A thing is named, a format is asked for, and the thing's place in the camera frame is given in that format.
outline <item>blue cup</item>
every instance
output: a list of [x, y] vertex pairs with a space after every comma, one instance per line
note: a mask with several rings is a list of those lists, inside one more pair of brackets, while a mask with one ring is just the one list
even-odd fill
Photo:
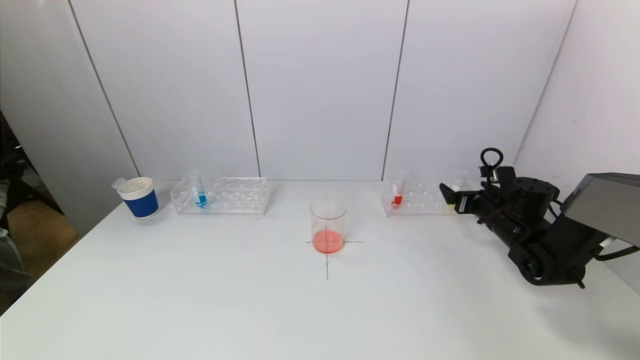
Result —
[[150, 177], [120, 181], [114, 187], [136, 218], [146, 219], [157, 213], [158, 199]]

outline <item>white backdrop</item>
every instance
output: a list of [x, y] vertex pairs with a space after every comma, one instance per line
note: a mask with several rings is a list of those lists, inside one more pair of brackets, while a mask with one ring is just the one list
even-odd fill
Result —
[[134, 163], [156, 179], [379, 180], [385, 156], [390, 175], [475, 170], [487, 146], [513, 159], [573, 3], [73, 0], [78, 28], [67, 2], [2, 2], [0, 105], [83, 230]]

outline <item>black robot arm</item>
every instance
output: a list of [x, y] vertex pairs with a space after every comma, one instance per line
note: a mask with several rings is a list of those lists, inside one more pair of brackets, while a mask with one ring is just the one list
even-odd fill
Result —
[[[489, 165], [484, 158], [487, 152], [496, 152], [500, 160]], [[501, 161], [498, 149], [485, 149], [480, 168], [486, 178], [483, 189], [455, 192], [440, 184], [445, 201], [459, 214], [474, 214], [478, 224], [493, 231], [509, 247], [509, 258], [531, 284], [584, 288], [585, 265], [598, 256], [600, 244], [609, 235], [564, 213], [553, 224], [546, 221], [544, 215], [551, 202], [557, 202], [559, 190], [546, 181], [516, 177], [513, 167], [499, 166]]]

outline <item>test tube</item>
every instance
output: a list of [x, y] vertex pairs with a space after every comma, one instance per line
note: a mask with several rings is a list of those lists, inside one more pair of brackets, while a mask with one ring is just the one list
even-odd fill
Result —
[[403, 193], [404, 193], [404, 184], [406, 184], [407, 174], [405, 172], [401, 172], [394, 178], [393, 183], [391, 184], [391, 206], [394, 209], [397, 209], [402, 204]]
[[189, 179], [189, 187], [193, 194], [193, 201], [199, 208], [205, 208], [207, 206], [207, 196], [204, 192], [204, 186], [202, 186], [202, 178], [196, 170], [187, 172], [187, 178]]

